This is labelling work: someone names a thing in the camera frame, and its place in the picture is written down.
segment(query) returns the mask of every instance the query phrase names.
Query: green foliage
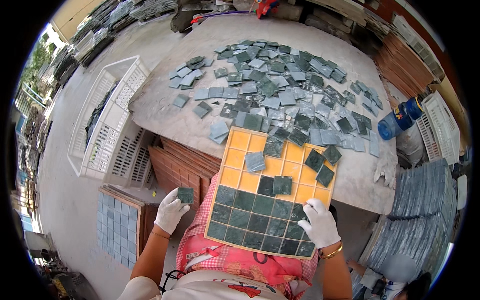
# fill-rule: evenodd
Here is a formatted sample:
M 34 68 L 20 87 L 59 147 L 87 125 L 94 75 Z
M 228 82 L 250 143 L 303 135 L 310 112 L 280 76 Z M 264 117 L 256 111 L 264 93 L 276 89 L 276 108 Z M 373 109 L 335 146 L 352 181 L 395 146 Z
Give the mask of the green foliage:
M 38 93 L 37 86 L 37 74 L 42 65 L 46 63 L 51 63 L 52 61 L 52 51 L 46 48 L 45 41 L 43 37 L 40 37 L 34 45 L 34 48 L 30 55 L 28 56 L 27 63 L 22 71 L 22 76 L 20 77 L 20 82 L 25 82 L 32 89 Z

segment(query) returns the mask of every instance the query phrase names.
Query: thin bracelet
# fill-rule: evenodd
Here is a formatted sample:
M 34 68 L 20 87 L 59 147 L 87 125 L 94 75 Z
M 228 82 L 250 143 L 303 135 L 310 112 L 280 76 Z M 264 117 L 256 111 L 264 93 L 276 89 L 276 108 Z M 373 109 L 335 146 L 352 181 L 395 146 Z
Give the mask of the thin bracelet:
M 170 240 L 170 238 L 164 237 L 163 235 L 159 235 L 158 233 L 153 232 L 153 230 L 151 231 L 151 233 L 153 233 L 153 234 L 155 234 L 155 235 L 157 235 L 157 236 L 159 236 L 159 237 L 161 237 L 161 238 Z
M 342 251 L 342 248 L 343 248 L 343 243 L 342 243 L 342 241 L 340 241 L 340 247 L 337 250 L 333 251 L 332 253 L 330 253 L 328 255 L 319 255 L 319 257 L 322 258 L 322 259 L 330 259 L 332 257 L 335 257 L 337 254 L 339 254 L 340 251 Z

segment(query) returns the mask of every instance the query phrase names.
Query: concrete table surface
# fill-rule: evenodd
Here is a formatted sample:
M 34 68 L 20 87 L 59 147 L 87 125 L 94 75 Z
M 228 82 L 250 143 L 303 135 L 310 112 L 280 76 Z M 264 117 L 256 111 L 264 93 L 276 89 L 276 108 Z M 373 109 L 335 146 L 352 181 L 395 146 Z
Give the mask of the concrete table surface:
M 369 117 L 372 120 L 373 131 L 378 133 L 378 121 L 390 113 L 391 109 L 375 64 L 366 54 L 314 27 L 275 18 L 258 20 L 252 15 L 208 18 L 187 34 L 153 69 L 144 85 L 133 95 L 129 104 L 133 121 L 147 130 L 221 158 L 225 146 L 218 145 L 208 138 L 210 125 L 221 120 L 230 125 L 232 120 L 220 117 L 219 114 L 225 102 L 234 103 L 235 100 L 209 99 L 206 102 L 213 110 L 200 119 L 192 112 L 199 101 L 193 101 L 192 97 L 199 88 L 227 86 L 226 78 L 216 79 L 213 70 L 227 67 L 229 72 L 236 72 L 233 64 L 227 63 L 227 60 L 216 60 L 216 53 L 213 52 L 215 48 L 236 44 L 240 39 L 257 38 L 308 51 L 335 62 L 347 71 L 347 82 L 339 84 L 334 80 L 325 79 L 324 85 L 330 84 L 340 93 L 344 90 L 350 91 L 348 88 L 350 83 L 357 79 L 368 87 L 375 88 L 384 106 L 384 110 L 379 109 L 377 118 L 361 106 L 360 97 L 357 95 L 356 104 L 348 102 L 346 108 Z M 194 88 L 182 91 L 168 87 L 168 72 L 199 55 L 215 61 L 210 67 L 202 67 L 206 73 Z M 172 104 L 179 93 L 190 96 L 190 100 L 181 109 Z M 217 100 L 220 105 L 211 104 Z M 364 153 L 339 148 L 342 158 L 338 162 L 332 198 L 386 215 L 392 209 L 395 190 L 388 186 L 384 187 L 383 179 L 374 183 L 373 176 L 382 157 L 396 159 L 396 142 L 395 139 L 386 142 L 379 137 L 380 158 L 370 155 L 369 142 L 365 143 Z

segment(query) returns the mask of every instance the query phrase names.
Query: tile template board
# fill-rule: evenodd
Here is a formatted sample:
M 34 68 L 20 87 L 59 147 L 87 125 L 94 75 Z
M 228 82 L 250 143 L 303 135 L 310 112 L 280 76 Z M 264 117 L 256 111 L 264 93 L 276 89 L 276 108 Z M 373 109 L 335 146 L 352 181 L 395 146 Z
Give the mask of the tile template board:
M 152 230 L 158 207 L 111 186 L 104 185 L 98 190 L 97 244 L 116 261 L 132 269 Z
M 325 188 L 315 180 L 316 172 L 303 163 L 307 159 L 312 149 L 315 149 L 321 154 L 325 148 L 312 144 L 304 144 L 303 147 L 300 148 L 290 141 L 285 140 L 280 158 L 264 156 L 266 169 L 255 173 L 249 173 L 245 165 L 245 154 L 263 151 L 267 137 L 268 134 L 266 133 L 251 131 L 239 127 L 232 127 L 230 129 L 225 152 L 223 154 L 222 164 L 220 166 L 220 178 L 217 186 L 215 187 L 214 200 L 212 201 L 212 206 L 210 207 L 210 213 L 208 216 L 208 222 L 204 236 L 207 239 L 216 240 L 223 244 L 249 251 L 290 258 L 311 259 L 314 253 L 314 247 L 312 247 L 311 250 L 308 248 L 308 246 L 311 246 L 311 244 L 309 244 L 310 242 L 308 242 L 308 237 L 303 232 L 303 229 L 295 224 L 297 219 L 292 217 L 292 213 L 294 213 L 296 209 L 300 210 L 300 212 L 303 212 L 299 205 L 306 202 L 310 198 L 320 199 L 326 207 L 330 205 L 330 200 L 332 199 L 333 194 L 333 186 L 335 184 L 335 176 L 330 182 L 329 186 Z M 336 165 L 333 167 L 326 161 L 325 164 L 336 173 Z M 293 182 L 292 194 L 276 195 L 275 197 L 267 197 L 257 194 L 261 176 L 267 176 L 271 178 L 274 176 L 291 176 Z M 217 192 L 219 186 L 221 186 L 221 190 L 227 190 L 230 194 L 233 193 L 234 196 L 231 201 L 217 202 Z M 237 194 L 239 192 L 242 197 L 249 199 L 246 201 L 246 203 L 252 202 L 252 207 L 250 207 L 250 205 L 245 206 L 235 203 Z M 274 204 L 272 211 L 267 212 L 257 210 L 255 208 L 257 199 L 267 202 L 273 201 Z M 275 209 L 278 205 L 283 205 L 287 209 L 287 212 L 285 212 L 283 216 L 275 213 Z M 222 215 L 221 218 L 216 217 L 214 214 L 212 219 L 214 207 L 216 211 L 220 212 L 220 214 L 217 214 L 216 216 Z M 231 214 L 236 214 L 236 216 L 244 215 L 245 222 L 247 222 L 247 219 L 249 221 L 248 223 L 237 225 L 239 227 L 232 226 L 231 223 L 238 222 L 239 219 L 242 219 L 242 217 L 231 219 Z M 259 232 L 263 231 L 262 229 L 257 229 L 255 232 L 250 225 L 250 220 L 252 217 L 255 220 L 255 224 L 259 224 L 258 226 L 260 226 L 263 222 L 267 224 L 266 231 L 262 233 Z M 299 230 L 299 232 L 295 233 L 295 230 L 289 232 L 288 228 L 290 227 L 290 224 L 292 225 L 292 228 L 294 227 L 295 229 Z M 209 236 L 208 230 L 211 225 L 214 228 L 212 228 L 210 231 Z M 284 229 L 281 236 L 269 234 L 272 232 L 272 230 L 277 228 L 279 228 L 280 231 L 283 230 L 283 226 L 286 226 L 286 229 Z M 214 232 L 221 233 L 225 228 L 226 233 L 224 234 L 223 239 L 212 237 L 215 235 L 213 234 Z M 262 238 L 263 241 L 260 241 L 259 246 L 256 247 L 259 249 L 244 246 L 245 238 L 243 241 L 235 241 L 232 236 L 230 236 L 228 240 L 233 242 L 228 242 L 225 241 L 225 237 L 228 236 L 229 231 L 232 236 L 234 234 L 241 235 L 241 231 L 243 231 L 245 237 L 251 239 Z M 265 241 L 267 241 L 268 244 L 273 244 L 275 241 L 279 241 L 279 239 L 282 241 L 282 243 L 286 241 L 291 243 L 293 246 L 297 245 L 297 248 L 294 250 L 295 254 L 281 254 L 279 253 L 281 252 L 281 249 L 277 250 L 277 252 L 262 250 L 262 247 L 266 245 Z M 300 253 L 301 247 L 303 247 L 303 249 L 307 249 L 308 254 L 305 254 L 305 251 Z

